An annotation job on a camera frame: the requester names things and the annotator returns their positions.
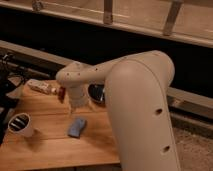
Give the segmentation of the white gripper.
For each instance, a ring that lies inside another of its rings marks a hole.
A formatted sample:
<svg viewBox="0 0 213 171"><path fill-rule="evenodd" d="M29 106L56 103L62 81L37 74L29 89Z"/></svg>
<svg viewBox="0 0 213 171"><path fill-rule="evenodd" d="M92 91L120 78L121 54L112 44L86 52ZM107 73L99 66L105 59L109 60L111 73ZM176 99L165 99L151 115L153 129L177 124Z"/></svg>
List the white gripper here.
<svg viewBox="0 0 213 171"><path fill-rule="evenodd" d="M72 111L88 104L88 97L83 86L70 87L67 90L69 103Z"/></svg>

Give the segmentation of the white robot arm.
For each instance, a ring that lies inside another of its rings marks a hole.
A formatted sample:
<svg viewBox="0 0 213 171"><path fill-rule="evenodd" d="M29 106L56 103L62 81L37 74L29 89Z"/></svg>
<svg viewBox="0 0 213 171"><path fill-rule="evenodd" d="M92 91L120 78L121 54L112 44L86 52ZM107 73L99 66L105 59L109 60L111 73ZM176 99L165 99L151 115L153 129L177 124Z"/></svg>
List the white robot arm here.
<svg viewBox="0 0 213 171"><path fill-rule="evenodd" d="M170 57L153 50L87 68L73 62L56 80L74 108L85 104L85 84L105 86L123 171L181 171L166 97L174 73Z"/></svg>

